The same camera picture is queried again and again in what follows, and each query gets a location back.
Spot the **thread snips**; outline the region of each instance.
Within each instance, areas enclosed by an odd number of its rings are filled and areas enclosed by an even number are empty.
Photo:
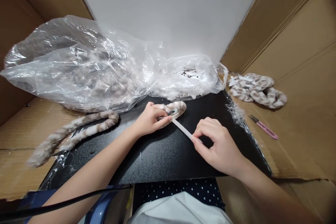
[[[256,118],[253,115],[249,115],[249,117],[252,119],[252,121],[254,121],[263,131],[265,131],[270,137],[272,137],[275,140],[278,140],[279,137],[273,132],[271,131],[265,124],[263,124],[261,121],[259,121],[258,118]]]

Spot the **cord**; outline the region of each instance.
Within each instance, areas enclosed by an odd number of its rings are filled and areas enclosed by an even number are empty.
[[[14,212],[8,212],[8,213],[0,213],[0,223],[4,222],[9,222],[9,221],[16,221],[19,219],[24,219],[30,216],[35,216],[35,215],[40,215],[44,214],[47,212],[55,211],[57,209],[69,206],[73,203],[76,203],[78,201],[82,201],[86,198],[90,198],[92,196],[95,196],[97,194],[102,194],[108,191],[121,191],[121,190],[127,190],[132,188],[132,186],[125,187],[125,188],[106,188],[106,189],[101,189],[93,192],[89,192],[87,194],[78,196],[76,198],[72,198],[60,203],[56,203],[53,205],[48,205],[48,206],[41,206],[37,208],[31,208],[31,209],[25,209],[25,210],[19,210],[19,211],[14,211]]]

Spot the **white wall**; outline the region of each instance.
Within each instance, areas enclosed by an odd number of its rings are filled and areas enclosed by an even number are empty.
[[[253,0],[85,0],[94,19],[143,40],[162,40],[170,55],[220,60]]]

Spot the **lap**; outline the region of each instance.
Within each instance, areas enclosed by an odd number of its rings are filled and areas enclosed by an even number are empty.
[[[225,204],[215,178],[197,178],[166,182],[135,184],[133,213],[142,205],[159,198],[187,192],[204,204],[219,207],[224,210]]]

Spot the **black work surface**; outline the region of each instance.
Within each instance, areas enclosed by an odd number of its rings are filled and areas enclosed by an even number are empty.
[[[227,98],[226,95],[224,91],[186,101],[187,110],[177,120],[189,132],[193,133],[200,119],[205,117],[218,119],[229,130],[241,153],[262,172],[270,176],[270,169],[253,138],[243,128],[234,124],[232,115],[226,107],[226,104],[232,102],[232,100]],[[57,172],[53,177],[49,178],[48,189],[59,188],[76,171],[111,143],[113,139],[137,119],[148,101],[155,104],[170,103],[162,98],[147,96],[130,111],[121,113],[116,126],[79,143],[69,153],[65,163],[61,166],[58,164]],[[201,140],[207,147],[211,147],[213,144],[205,136],[202,136]],[[177,126],[171,123],[153,134],[141,137],[121,163],[110,184],[144,183],[216,176],[224,176],[224,174],[208,165],[195,151],[190,139]]]

